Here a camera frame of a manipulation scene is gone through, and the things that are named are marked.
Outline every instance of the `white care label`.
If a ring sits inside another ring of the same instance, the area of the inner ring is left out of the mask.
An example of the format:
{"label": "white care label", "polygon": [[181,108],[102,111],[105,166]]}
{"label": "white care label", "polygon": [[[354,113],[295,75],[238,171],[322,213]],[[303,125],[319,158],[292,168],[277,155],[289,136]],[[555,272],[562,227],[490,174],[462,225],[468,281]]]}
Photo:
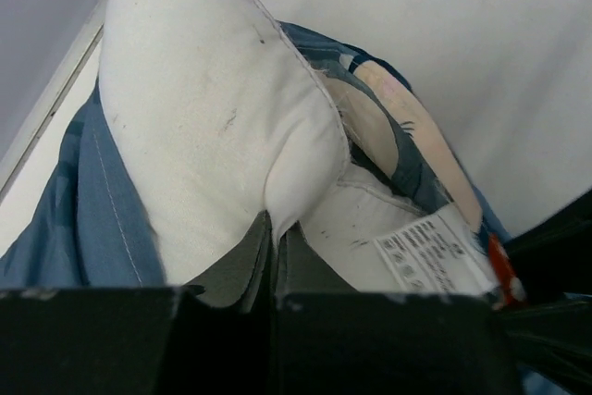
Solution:
{"label": "white care label", "polygon": [[480,296],[500,285],[455,204],[377,238],[375,244],[404,291]]}

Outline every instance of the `gray wall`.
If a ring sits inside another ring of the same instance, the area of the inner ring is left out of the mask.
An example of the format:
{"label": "gray wall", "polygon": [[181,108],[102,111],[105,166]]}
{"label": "gray wall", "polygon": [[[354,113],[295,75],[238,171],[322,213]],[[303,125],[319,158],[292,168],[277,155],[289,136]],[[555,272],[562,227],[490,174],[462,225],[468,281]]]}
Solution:
{"label": "gray wall", "polygon": [[0,160],[98,0],[0,0]]}

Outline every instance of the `stitching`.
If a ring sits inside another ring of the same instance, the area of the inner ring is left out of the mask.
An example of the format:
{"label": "stitching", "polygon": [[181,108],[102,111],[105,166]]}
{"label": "stitching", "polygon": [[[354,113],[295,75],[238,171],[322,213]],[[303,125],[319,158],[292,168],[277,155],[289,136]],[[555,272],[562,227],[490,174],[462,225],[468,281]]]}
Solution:
{"label": "stitching", "polygon": [[105,186],[107,188],[107,194],[109,195],[109,201],[111,202],[111,208],[113,209],[113,213],[115,215],[115,219],[117,221],[117,227],[119,228],[119,233],[121,234],[121,239],[123,240],[123,245],[126,248],[126,252],[128,253],[128,258],[131,261],[131,266],[133,267],[133,271],[136,275],[136,278],[140,282],[140,287],[142,286],[142,278],[140,278],[140,273],[138,273],[138,269],[133,262],[133,258],[131,257],[130,247],[128,246],[128,241],[126,240],[126,235],[123,232],[123,228],[121,227],[121,220],[119,219],[119,214],[117,213],[117,209],[115,208],[115,202],[113,201],[113,194],[111,193],[111,188],[109,187],[109,179],[107,178],[107,173],[105,170],[105,164],[103,162],[103,156],[101,155],[101,149],[99,148],[99,141],[96,138],[96,131],[94,126],[92,126],[92,136],[94,137],[94,144],[96,145],[96,151],[99,154],[99,160],[101,161],[101,169],[103,170],[103,177],[105,178]]}
{"label": "stitching", "polygon": [[359,189],[359,190],[363,190],[368,194],[371,194],[372,196],[374,196],[375,198],[377,198],[378,200],[382,201],[385,204],[389,204],[393,207],[398,207],[401,210],[405,210],[408,211],[410,213],[415,214],[416,216],[424,216],[425,212],[423,212],[422,210],[420,210],[418,207],[416,207],[415,205],[403,202],[397,198],[393,198],[390,196],[387,196],[386,194],[384,194],[382,191],[378,191],[377,189],[375,189],[374,187],[368,185],[368,184],[364,184],[363,182],[355,182],[355,181],[348,181],[348,180],[340,180],[337,183],[338,187],[341,188],[352,188],[352,189]]}
{"label": "stitching", "polygon": [[331,110],[333,110],[333,113],[334,113],[335,117],[337,118],[336,124],[338,126],[339,138],[341,139],[341,145],[342,145],[343,152],[344,152],[343,159],[341,161],[341,169],[339,172],[339,178],[342,178],[345,175],[348,164],[350,163],[350,145],[348,143],[348,138],[345,134],[345,130],[343,129],[343,125],[341,123],[341,115],[339,114],[339,110],[337,109],[337,106],[333,103],[331,95],[328,93],[327,89],[325,88],[325,85],[323,85],[323,82],[321,82],[321,80],[318,79],[318,77],[316,76],[315,72],[313,71],[312,67],[310,66],[310,64],[308,63],[306,58],[304,58],[304,56],[296,49],[296,47],[291,42],[291,40],[288,38],[288,36],[286,36],[286,33],[281,29],[278,22],[265,9],[264,5],[259,0],[250,0],[250,1],[264,15],[264,17],[269,21],[269,23],[273,27],[273,29],[276,30],[276,32],[279,36],[279,39],[286,45],[286,47],[294,54],[296,59],[301,63],[302,67],[306,70],[306,72],[308,73],[310,78],[313,80],[318,91],[321,92],[323,94],[323,96],[325,96],[325,99],[327,99],[327,102],[329,103]]}

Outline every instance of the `red object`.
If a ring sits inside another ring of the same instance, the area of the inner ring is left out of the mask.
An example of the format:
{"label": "red object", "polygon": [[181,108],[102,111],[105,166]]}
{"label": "red object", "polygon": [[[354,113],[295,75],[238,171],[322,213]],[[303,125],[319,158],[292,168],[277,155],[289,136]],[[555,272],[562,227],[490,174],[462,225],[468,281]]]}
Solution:
{"label": "red object", "polygon": [[523,307],[527,305],[526,292],[510,264],[508,254],[496,235],[489,235],[489,261],[498,277],[503,301],[502,307]]}

